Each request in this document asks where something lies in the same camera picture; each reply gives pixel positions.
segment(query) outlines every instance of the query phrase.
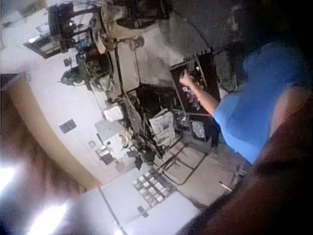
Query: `ceiling light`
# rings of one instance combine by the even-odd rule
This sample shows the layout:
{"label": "ceiling light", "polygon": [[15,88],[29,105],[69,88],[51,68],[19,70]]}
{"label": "ceiling light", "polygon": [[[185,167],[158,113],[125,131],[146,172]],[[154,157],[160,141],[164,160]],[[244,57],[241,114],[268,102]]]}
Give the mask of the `ceiling light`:
{"label": "ceiling light", "polygon": [[13,175],[13,169],[0,168],[0,191],[12,180]]}
{"label": "ceiling light", "polygon": [[36,41],[36,40],[39,39],[39,38],[40,38],[40,35],[39,35],[39,36],[35,36],[35,37],[29,39],[28,42],[29,42],[29,43],[33,43],[34,41]]}
{"label": "ceiling light", "polygon": [[61,222],[61,219],[66,211],[66,206],[51,207],[45,210],[36,219],[35,223],[30,229],[28,235],[49,235],[51,234]]}
{"label": "ceiling light", "polygon": [[123,232],[120,231],[120,230],[116,230],[115,233],[114,233],[114,235],[123,235]]}

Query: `wall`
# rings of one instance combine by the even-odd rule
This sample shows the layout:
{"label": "wall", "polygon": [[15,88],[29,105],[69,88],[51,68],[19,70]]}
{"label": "wall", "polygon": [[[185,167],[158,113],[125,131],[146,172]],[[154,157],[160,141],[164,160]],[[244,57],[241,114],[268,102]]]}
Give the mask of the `wall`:
{"label": "wall", "polygon": [[[102,187],[104,196],[128,235],[174,235],[199,210],[179,192],[174,192],[149,210],[147,218],[139,216],[137,207],[145,207],[145,201],[132,182],[143,173],[133,169],[113,180]],[[114,235],[119,229],[97,188],[79,198],[65,217],[65,223],[68,227],[60,227],[63,232],[58,235]]]}
{"label": "wall", "polygon": [[10,168],[13,175],[4,188],[2,184],[0,187],[0,223],[10,234],[26,234],[43,210],[78,198],[86,189],[41,148],[7,91],[1,91],[1,120],[0,170]]}
{"label": "wall", "polygon": [[55,135],[25,77],[12,83],[8,91],[29,131],[47,155],[87,189],[98,186],[99,181],[79,164]]}
{"label": "wall", "polygon": [[[91,14],[84,15],[82,23],[89,22],[90,17]],[[74,19],[79,22],[81,16]],[[72,49],[68,53],[58,54],[45,60],[23,46],[23,43],[38,35],[35,28],[45,23],[47,23],[47,11],[44,9],[3,30],[2,39],[5,48],[1,51],[1,73],[26,73],[29,86],[43,116],[69,152],[56,158],[72,155],[101,184],[105,184],[117,177],[118,171],[114,165],[106,166],[95,153],[101,143],[96,136],[94,124],[103,119],[97,100],[86,86],[72,87],[59,82],[63,73],[69,69],[64,66],[63,60],[71,56],[75,61],[76,50]],[[27,107],[31,110],[29,113],[25,112],[27,118],[36,119],[31,104]],[[59,126],[70,119],[75,121],[77,127],[63,134]],[[42,132],[41,137],[44,136],[44,129],[37,131]],[[90,141],[96,143],[94,148],[89,147]]]}
{"label": "wall", "polygon": [[[95,153],[101,146],[97,138],[95,123],[102,120],[97,100],[86,86],[67,86],[60,83],[61,76],[68,70],[63,59],[75,52],[58,54],[29,67],[29,85],[51,129],[69,152],[102,184],[117,175],[114,167],[106,166]],[[60,125],[73,119],[77,127],[66,134]],[[96,147],[90,148],[88,142]]]}

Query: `blue shirt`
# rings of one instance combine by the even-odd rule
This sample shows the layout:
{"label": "blue shirt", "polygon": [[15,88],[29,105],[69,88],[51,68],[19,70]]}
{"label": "blue shirt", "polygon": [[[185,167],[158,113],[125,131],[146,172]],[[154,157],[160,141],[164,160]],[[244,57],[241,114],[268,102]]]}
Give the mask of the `blue shirt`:
{"label": "blue shirt", "polygon": [[268,43],[244,60],[248,83],[240,94],[229,94],[214,118],[226,143],[250,163],[269,138],[275,104],[290,86],[311,87],[312,72],[299,49]]}

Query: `person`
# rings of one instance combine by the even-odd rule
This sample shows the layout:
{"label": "person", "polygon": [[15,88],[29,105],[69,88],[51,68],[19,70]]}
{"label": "person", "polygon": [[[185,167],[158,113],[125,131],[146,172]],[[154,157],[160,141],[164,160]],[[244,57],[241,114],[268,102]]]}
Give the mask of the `person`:
{"label": "person", "polygon": [[251,174],[176,235],[305,234],[311,229],[313,95],[272,134]]}
{"label": "person", "polygon": [[187,71],[180,83],[214,117],[226,143],[252,164],[275,130],[310,96],[312,70],[300,49],[280,41],[267,43],[246,57],[243,69],[247,84],[221,102],[193,83]]}

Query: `white wall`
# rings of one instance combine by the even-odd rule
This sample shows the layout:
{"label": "white wall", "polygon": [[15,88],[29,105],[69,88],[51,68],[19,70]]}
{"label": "white wall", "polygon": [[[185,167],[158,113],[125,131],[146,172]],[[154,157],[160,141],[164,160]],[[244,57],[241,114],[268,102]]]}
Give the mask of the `white wall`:
{"label": "white wall", "polygon": [[[28,69],[30,87],[54,133],[70,153],[101,183],[118,175],[114,166],[106,166],[95,153],[101,146],[94,124],[102,120],[97,100],[86,86],[67,86],[60,83],[68,70],[63,59],[74,53],[58,54],[45,61],[37,62]],[[60,125],[73,119],[77,127],[63,134]],[[88,142],[97,145],[90,148]]]}
{"label": "white wall", "polygon": [[[101,190],[128,235],[174,235],[195,217],[199,210],[177,191],[150,209],[132,185],[132,182],[148,169],[149,167],[143,164],[141,171],[132,169],[103,186]],[[148,212],[148,217],[139,216],[139,206]]]}
{"label": "white wall", "polygon": [[[91,16],[85,15],[82,23],[89,22]],[[63,73],[69,69],[64,66],[63,60],[71,56],[76,61],[76,50],[45,60],[23,46],[23,43],[38,35],[35,28],[47,21],[47,10],[44,9],[3,30],[5,49],[1,51],[1,73],[26,72],[38,105],[56,136],[73,157],[104,184],[116,177],[118,172],[115,165],[106,166],[95,153],[101,143],[94,124],[102,120],[97,100],[86,86],[72,87],[59,83]],[[63,134],[59,126],[70,119],[75,121],[77,127]],[[89,141],[94,141],[96,147],[90,148]]]}
{"label": "white wall", "polygon": [[65,214],[55,235],[114,235],[119,230],[98,188],[79,197]]}

